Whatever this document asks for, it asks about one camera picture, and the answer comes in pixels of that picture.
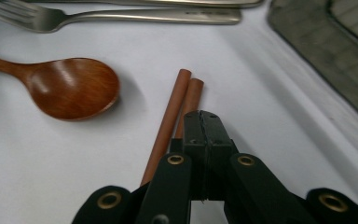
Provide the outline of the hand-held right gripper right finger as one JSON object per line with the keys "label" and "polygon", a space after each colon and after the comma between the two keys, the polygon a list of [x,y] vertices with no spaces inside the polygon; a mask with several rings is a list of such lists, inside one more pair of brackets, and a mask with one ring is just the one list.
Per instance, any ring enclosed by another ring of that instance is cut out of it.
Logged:
{"label": "hand-held right gripper right finger", "polygon": [[206,143],[202,195],[205,200],[223,200],[229,158],[236,153],[222,120],[214,113],[201,111],[201,127]]}

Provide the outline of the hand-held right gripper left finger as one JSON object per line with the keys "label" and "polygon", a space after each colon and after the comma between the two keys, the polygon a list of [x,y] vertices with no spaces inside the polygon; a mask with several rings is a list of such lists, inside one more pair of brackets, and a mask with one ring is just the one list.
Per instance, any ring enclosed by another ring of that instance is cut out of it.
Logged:
{"label": "hand-held right gripper left finger", "polygon": [[172,164],[173,180],[188,199],[208,198],[208,140],[205,131],[206,111],[198,110],[185,114],[183,136],[179,148],[173,153],[176,159],[183,157],[180,164]]}

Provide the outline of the brown wooden spoon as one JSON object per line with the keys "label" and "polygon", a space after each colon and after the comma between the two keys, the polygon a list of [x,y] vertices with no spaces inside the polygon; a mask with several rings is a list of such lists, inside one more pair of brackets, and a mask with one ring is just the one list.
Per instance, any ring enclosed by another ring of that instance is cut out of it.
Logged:
{"label": "brown wooden spoon", "polygon": [[119,96],[117,74],[93,59],[70,58],[43,63],[0,59],[0,72],[23,83],[39,109],[55,119],[94,117],[112,106]]}

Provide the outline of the transparent grey plastic bin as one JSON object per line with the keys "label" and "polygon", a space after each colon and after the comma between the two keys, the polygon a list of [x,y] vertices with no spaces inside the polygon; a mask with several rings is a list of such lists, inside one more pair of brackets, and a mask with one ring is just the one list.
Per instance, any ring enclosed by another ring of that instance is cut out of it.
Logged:
{"label": "transparent grey plastic bin", "polygon": [[358,112],[358,0],[271,0],[268,23]]}

